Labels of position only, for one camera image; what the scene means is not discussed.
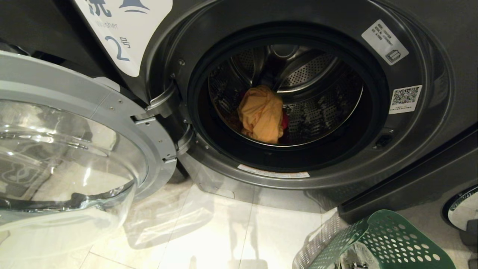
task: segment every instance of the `orange cloth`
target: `orange cloth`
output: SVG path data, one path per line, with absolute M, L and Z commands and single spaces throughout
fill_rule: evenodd
M 282 98 L 269 87 L 249 89 L 238 107 L 242 133 L 266 143 L 278 143 L 282 129 Z

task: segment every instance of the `laundry basket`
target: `laundry basket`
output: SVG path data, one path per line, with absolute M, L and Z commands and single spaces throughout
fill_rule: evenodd
M 455 266 L 445 251 L 404 217 L 380 210 L 337 233 L 308 268 L 454 269 Z

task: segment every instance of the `another washing machine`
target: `another washing machine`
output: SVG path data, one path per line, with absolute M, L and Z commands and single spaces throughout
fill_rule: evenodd
M 84 231 L 63 250 L 88 244 L 178 159 L 205 191 L 334 208 L 478 121 L 476 10 L 472 0 L 3 2 L 0 242 L 40 229 L 42 240 Z M 258 85 L 289 118 L 274 144 L 243 135 L 237 115 Z

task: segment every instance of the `washing machine door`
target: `washing machine door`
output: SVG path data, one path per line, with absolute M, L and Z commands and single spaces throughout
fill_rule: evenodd
M 171 177 L 166 130 L 110 86 L 0 51 L 0 259 L 88 246 Z

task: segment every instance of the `qr code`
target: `qr code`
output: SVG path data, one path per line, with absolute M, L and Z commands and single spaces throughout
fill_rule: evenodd
M 393 100 L 391 105 L 413 103 L 417 100 L 418 90 L 420 87 L 410 87 L 393 92 Z

